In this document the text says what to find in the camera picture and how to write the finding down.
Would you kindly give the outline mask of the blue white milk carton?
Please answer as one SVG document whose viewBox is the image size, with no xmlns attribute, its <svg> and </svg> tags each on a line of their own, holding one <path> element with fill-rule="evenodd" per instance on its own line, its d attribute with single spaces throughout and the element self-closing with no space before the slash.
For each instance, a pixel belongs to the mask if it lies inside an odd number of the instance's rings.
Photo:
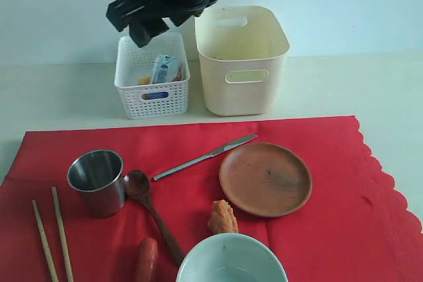
<svg viewBox="0 0 423 282">
<path fill-rule="evenodd" d="M 153 65 L 150 84 L 162 84 L 178 81 L 179 58 L 173 55 L 159 54 Z"/>
</svg>

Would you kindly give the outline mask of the yellow cheese wedge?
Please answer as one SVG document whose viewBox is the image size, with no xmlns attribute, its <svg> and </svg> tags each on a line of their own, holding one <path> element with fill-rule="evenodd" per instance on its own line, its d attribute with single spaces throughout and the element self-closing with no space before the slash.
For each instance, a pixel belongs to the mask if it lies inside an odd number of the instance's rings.
<svg viewBox="0 0 423 282">
<path fill-rule="evenodd" d="M 151 77 L 147 76 L 147 77 L 140 77 L 137 80 L 138 85 L 149 85 L 151 82 Z"/>
</svg>

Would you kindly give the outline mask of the orange fried chicken piece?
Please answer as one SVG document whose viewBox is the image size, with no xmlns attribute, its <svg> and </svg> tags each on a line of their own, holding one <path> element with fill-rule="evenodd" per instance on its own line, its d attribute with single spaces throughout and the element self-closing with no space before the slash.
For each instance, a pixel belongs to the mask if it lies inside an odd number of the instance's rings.
<svg viewBox="0 0 423 282">
<path fill-rule="evenodd" d="M 208 228 L 213 234 L 239 232 L 233 208 L 224 199 L 213 202 Z"/>
</svg>

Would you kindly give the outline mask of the red sausage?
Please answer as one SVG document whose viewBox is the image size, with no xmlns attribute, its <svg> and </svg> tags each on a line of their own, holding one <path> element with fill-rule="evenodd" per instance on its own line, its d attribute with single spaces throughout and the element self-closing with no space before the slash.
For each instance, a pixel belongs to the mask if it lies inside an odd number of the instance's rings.
<svg viewBox="0 0 423 282">
<path fill-rule="evenodd" d="M 154 281 L 158 259 L 158 246 L 154 238 L 144 238 L 138 246 L 135 281 Z"/>
</svg>

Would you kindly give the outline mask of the white woven plastic basket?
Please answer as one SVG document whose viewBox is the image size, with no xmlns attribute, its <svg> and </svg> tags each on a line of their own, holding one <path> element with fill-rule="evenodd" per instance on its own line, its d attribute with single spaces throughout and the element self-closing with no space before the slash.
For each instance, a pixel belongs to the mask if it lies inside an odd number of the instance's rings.
<svg viewBox="0 0 423 282">
<path fill-rule="evenodd" d="M 138 85 L 140 77 L 152 75 L 159 54 L 179 58 L 184 67 L 183 80 L 171 83 Z M 183 114 L 188 109 L 190 70 L 182 35 L 169 32 L 139 48 L 129 36 L 118 42 L 114 86 L 125 113 L 132 120 Z"/>
</svg>

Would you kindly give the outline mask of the cream plastic bin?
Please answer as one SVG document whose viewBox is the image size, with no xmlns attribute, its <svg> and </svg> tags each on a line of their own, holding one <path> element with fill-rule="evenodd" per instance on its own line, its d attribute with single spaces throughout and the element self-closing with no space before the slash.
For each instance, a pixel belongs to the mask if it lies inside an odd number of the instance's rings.
<svg viewBox="0 0 423 282">
<path fill-rule="evenodd" d="M 194 21 L 206 108 L 263 114 L 274 103 L 290 45 L 270 9 L 211 7 Z"/>
</svg>

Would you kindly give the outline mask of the stainless steel cup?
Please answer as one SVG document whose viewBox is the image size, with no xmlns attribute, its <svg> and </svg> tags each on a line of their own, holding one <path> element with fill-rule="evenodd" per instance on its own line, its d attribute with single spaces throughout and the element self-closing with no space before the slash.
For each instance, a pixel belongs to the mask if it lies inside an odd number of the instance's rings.
<svg viewBox="0 0 423 282">
<path fill-rule="evenodd" d="M 106 218 L 119 212 L 126 200 L 122 157 L 109 149 L 89 151 L 67 171 L 67 182 L 84 201 L 90 215 Z"/>
</svg>

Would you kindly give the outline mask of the silver table knife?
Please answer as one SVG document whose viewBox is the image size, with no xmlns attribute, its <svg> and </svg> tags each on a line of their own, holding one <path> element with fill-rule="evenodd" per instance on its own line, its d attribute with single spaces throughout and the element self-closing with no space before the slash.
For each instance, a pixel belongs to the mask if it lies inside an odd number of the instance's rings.
<svg viewBox="0 0 423 282">
<path fill-rule="evenodd" d="M 236 147 L 244 145 L 245 143 L 248 143 L 249 141 L 252 141 L 253 139 L 256 139 L 257 137 L 258 137 L 257 134 L 253 134 L 253 135 L 245 135 L 245 136 L 242 136 L 242 137 L 240 137 L 236 140 L 232 140 L 232 141 L 212 150 L 211 152 L 209 152 L 205 155 L 202 155 L 198 158 L 195 158 L 193 160 L 185 162 L 185 163 L 183 163 L 179 166 L 176 166 L 174 168 L 171 168 L 170 170 L 166 170 L 166 171 L 154 176 L 153 180 L 158 181 L 158 180 L 161 180 L 163 178 L 166 178 L 166 177 L 170 176 L 171 174 L 174 174 L 176 172 L 184 170 L 185 168 L 188 168 L 189 166 L 198 164 L 199 162 L 202 162 L 204 160 L 208 160 L 210 158 L 216 157 L 217 155 L 220 155 L 220 154 L 225 153 L 229 150 L 232 150 Z"/>
</svg>

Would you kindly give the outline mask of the dark wooden spoon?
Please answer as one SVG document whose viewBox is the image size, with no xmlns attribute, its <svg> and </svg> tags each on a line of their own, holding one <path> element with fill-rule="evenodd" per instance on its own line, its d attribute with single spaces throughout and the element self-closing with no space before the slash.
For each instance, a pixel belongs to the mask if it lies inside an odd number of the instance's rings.
<svg viewBox="0 0 423 282">
<path fill-rule="evenodd" d="M 185 258 L 185 253 L 153 204 L 150 179 L 141 170 L 131 170 L 123 177 L 123 181 L 125 193 L 142 204 L 154 218 L 175 264 L 179 267 Z"/>
</svg>

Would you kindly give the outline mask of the brown wooden plate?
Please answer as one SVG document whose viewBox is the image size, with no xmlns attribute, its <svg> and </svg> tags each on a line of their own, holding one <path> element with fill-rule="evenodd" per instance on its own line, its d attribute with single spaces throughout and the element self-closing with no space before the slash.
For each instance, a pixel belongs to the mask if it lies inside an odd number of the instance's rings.
<svg viewBox="0 0 423 282">
<path fill-rule="evenodd" d="M 232 150 L 219 168 L 227 199 L 258 217 L 281 217 L 301 209 L 313 189 L 312 175 L 293 151 L 254 142 Z"/>
</svg>

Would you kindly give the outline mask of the red scalloped table cloth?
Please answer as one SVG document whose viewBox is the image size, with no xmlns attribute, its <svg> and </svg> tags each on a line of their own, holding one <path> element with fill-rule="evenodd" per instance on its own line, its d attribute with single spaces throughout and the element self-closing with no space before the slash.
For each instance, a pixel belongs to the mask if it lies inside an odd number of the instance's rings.
<svg viewBox="0 0 423 282">
<path fill-rule="evenodd" d="M 67 279 L 52 188 L 76 281 L 134 281 L 138 246 L 157 239 L 156 279 L 177 268 L 148 211 L 128 201 L 94 219 L 66 180 L 71 163 L 111 149 L 125 169 L 152 176 L 244 135 L 296 153 L 313 177 L 308 202 L 295 213 L 261 219 L 238 209 L 239 230 L 280 259 L 290 281 L 421 281 L 422 225 L 384 173 L 353 116 L 238 123 L 27 132 L 1 186 L 1 280 L 49 281 L 34 208 L 40 211 L 57 275 Z"/>
</svg>

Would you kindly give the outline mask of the pale blue ceramic bowl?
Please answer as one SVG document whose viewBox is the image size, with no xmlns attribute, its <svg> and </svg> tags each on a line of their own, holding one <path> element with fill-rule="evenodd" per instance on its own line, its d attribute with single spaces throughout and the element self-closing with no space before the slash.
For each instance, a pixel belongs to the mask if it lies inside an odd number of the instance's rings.
<svg viewBox="0 0 423 282">
<path fill-rule="evenodd" d="M 210 236 L 189 251 L 177 281 L 287 281 L 277 256 L 259 240 L 239 233 Z"/>
</svg>

